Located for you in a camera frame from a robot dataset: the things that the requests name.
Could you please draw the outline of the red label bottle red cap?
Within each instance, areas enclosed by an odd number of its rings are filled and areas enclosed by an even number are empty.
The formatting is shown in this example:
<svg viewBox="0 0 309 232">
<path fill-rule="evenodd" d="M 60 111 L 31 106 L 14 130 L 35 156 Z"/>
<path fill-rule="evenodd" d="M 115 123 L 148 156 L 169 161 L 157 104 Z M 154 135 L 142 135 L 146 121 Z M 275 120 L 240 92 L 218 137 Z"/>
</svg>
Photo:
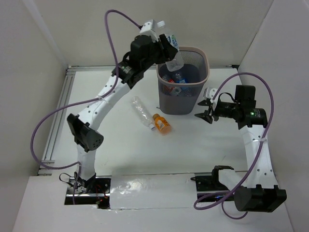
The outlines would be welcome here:
<svg viewBox="0 0 309 232">
<path fill-rule="evenodd" d="M 161 77 L 162 80 L 166 81 L 166 82 L 169 82 L 169 83 L 175 83 L 174 80 L 169 76 L 169 75 L 163 75 Z"/>
</svg>

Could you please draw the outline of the blue label bottle white cap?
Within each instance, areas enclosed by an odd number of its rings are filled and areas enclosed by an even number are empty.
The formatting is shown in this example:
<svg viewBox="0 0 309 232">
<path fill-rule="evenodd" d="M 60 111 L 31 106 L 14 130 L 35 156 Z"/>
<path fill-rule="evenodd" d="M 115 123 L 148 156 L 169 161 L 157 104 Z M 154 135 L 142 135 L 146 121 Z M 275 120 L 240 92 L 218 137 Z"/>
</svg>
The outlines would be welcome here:
<svg viewBox="0 0 309 232">
<path fill-rule="evenodd" d="M 191 97 L 190 89 L 185 87 L 172 87 L 170 95 L 177 97 Z"/>
</svg>

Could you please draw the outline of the orange juice bottle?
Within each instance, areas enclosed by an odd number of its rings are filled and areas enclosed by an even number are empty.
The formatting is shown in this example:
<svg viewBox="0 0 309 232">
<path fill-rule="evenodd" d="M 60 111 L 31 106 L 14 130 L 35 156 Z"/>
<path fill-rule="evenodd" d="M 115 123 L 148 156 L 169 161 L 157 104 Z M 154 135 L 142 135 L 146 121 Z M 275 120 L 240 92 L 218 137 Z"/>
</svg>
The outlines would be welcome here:
<svg viewBox="0 0 309 232">
<path fill-rule="evenodd" d="M 171 132 L 171 125 L 166 121 L 166 119 L 159 114 L 153 115 L 153 120 L 156 128 L 162 135 L 166 135 Z"/>
</svg>

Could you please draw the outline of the clear unlabelled plastic bottle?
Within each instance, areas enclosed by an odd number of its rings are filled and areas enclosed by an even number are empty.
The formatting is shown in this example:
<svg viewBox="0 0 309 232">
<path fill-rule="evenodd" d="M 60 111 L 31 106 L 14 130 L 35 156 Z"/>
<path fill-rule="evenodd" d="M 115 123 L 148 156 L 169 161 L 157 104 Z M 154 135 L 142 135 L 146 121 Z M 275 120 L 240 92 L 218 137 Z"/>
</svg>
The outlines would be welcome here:
<svg viewBox="0 0 309 232">
<path fill-rule="evenodd" d="M 150 130 L 154 130 L 155 124 L 153 122 L 152 115 L 150 114 L 146 106 L 143 104 L 141 99 L 138 96 L 135 96 L 131 99 L 130 103 L 134 112 L 136 113 L 142 124 L 147 128 L 149 128 Z"/>
</svg>

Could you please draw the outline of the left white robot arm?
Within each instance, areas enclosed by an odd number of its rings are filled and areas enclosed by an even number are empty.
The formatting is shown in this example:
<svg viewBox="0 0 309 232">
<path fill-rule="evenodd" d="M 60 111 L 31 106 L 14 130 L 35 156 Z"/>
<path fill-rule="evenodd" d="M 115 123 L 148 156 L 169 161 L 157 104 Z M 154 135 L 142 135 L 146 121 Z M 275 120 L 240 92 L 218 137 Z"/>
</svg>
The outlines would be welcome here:
<svg viewBox="0 0 309 232">
<path fill-rule="evenodd" d="M 171 61 L 177 52 L 165 34 L 161 34 L 156 41 L 150 36 L 138 35 L 131 43 L 130 51 L 113 70 L 98 98 L 77 115 L 69 114 L 67 122 L 77 144 L 79 162 L 74 177 L 83 192 L 89 193 L 95 188 L 96 150 L 104 140 L 98 129 L 105 116 L 152 65 Z"/>
</svg>

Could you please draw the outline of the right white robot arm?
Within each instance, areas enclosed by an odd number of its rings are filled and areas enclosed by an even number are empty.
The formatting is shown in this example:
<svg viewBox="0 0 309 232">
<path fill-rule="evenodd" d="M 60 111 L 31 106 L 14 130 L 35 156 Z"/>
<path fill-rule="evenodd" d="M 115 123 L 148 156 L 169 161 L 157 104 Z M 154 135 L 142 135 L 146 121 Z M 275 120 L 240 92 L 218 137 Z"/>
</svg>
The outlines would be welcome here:
<svg viewBox="0 0 309 232">
<path fill-rule="evenodd" d="M 234 168 L 217 165 L 212 171 L 211 185 L 228 189 L 223 199 L 233 197 L 240 212 L 275 211 L 287 199 L 286 190 L 279 188 L 273 172 L 267 141 L 267 114 L 256 108 L 255 87 L 237 85 L 231 102 L 220 100 L 217 89 L 208 87 L 199 105 L 207 110 L 196 116 L 208 123 L 219 118 L 235 120 L 242 135 L 248 171 L 240 177 Z"/>
</svg>

